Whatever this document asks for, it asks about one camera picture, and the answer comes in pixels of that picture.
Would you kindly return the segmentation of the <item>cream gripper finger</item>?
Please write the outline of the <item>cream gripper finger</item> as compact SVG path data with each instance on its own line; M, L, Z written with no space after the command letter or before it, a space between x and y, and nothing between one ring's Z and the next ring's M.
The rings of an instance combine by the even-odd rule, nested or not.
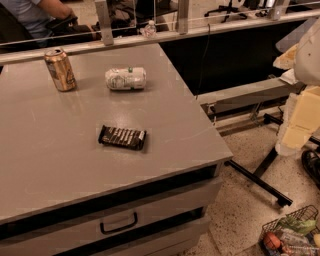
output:
M281 156L296 154L320 128L320 87L308 86L300 94L291 93L284 107L276 152Z

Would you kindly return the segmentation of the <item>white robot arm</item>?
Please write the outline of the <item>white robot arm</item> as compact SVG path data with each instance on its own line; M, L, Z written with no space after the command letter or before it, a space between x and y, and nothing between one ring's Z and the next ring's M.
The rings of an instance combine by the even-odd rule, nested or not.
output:
M290 156L320 127L320 19L315 20L298 43L277 57L273 65L306 85L299 95L289 94L275 145L279 155Z

